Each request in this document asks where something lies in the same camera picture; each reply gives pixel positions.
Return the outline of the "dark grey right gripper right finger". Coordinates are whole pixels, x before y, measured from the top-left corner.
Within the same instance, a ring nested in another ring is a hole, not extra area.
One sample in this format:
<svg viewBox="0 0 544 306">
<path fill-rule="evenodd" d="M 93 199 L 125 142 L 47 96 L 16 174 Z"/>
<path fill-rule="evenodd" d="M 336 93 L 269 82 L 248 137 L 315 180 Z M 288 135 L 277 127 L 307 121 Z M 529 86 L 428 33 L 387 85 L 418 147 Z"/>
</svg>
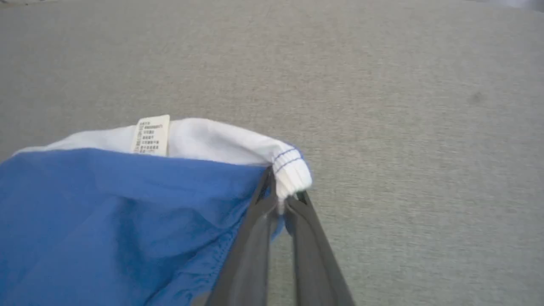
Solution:
<svg viewBox="0 0 544 306">
<path fill-rule="evenodd" d="M 306 191 L 286 199 L 284 219 L 293 241 L 297 306 L 354 306 L 350 289 Z"/>
</svg>

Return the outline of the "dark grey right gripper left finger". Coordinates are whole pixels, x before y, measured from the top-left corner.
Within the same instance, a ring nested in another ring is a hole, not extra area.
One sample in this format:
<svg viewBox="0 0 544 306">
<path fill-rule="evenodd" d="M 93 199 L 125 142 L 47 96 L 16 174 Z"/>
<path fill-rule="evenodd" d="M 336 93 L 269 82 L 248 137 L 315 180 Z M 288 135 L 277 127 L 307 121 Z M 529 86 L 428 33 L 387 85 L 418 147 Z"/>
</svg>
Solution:
<svg viewBox="0 0 544 306">
<path fill-rule="evenodd" d="M 278 197 L 272 167 L 251 198 L 206 306 L 266 306 L 270 241 L 278 226 Z"/>
</svg>

